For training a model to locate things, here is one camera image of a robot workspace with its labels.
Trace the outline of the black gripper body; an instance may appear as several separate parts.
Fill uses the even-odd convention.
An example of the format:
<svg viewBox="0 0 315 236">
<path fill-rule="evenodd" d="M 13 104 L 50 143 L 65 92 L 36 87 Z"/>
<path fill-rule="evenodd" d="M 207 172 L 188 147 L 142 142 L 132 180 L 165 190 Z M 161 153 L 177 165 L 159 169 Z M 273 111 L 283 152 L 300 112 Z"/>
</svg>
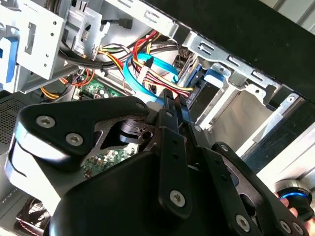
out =
<svg viewBox="0 0 315 236">
<path fill-rule="evenodd" d="M 189 168 L 192 212 L 179 219 L 158 204 L 158 158 L 140 154 L 69 190 L 50 221 L 52 236 L 226 236 L 209 175 Z"/>
</svg>

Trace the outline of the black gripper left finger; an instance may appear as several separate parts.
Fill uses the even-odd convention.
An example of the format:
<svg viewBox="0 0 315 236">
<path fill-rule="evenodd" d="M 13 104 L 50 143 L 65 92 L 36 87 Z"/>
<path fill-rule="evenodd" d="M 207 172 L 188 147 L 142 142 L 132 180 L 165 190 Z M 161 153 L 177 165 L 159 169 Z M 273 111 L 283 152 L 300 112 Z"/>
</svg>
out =
<svg viewBox="0 0 315 236">
<path fill-rule="evenodd" d="M 79 172 L 88 158 L 136 143 L 137 155 L 158 158 L 160 207 L 188 218 L 192 200 L 186 140 L 179 131 L 175 99 L 164 90 L 156 102 L 123 96 L 23 108 L 14 129 L 15 186 L 54 214 L 62 197 L 86 181 Z"/>
</svg>

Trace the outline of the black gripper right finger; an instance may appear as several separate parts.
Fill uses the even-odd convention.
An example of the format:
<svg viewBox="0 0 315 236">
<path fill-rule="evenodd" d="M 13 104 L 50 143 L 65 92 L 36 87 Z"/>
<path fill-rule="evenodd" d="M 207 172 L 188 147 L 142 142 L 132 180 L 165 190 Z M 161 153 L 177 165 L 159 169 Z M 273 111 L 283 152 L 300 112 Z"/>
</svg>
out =
<svg viewBox="0 0 315 236">
<path fill-rule="evenodd" d="M 242 236 L 307 236 L 304 222 L 291 212 L 291 207 L 254 174 L 224 142 L 210 144 L 205 132 L 189 118 L 186 101 L 175 99 L 180 134 L 186 138 L 188 164 L 196 165 L 206 187 L 218 200 L 219 213 L 227 221 L 232 235 Z"/>
</svg>

